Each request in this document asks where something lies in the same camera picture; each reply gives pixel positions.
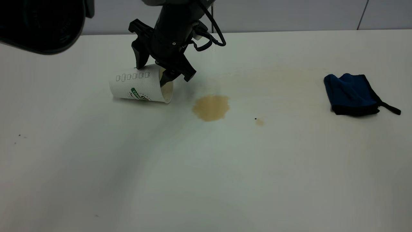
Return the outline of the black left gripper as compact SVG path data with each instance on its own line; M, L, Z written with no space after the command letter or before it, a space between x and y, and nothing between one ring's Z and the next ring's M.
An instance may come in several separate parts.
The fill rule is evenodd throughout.
M179 75L183 75L185 81L190 81L196 74L196 70L184 55L186 41L170 40L160 29L151 28L138 19L130 22L128 30L138 37L131 44L136 68L143 68L148 58L152 57L157 65L165 69L160 79L161 88Z

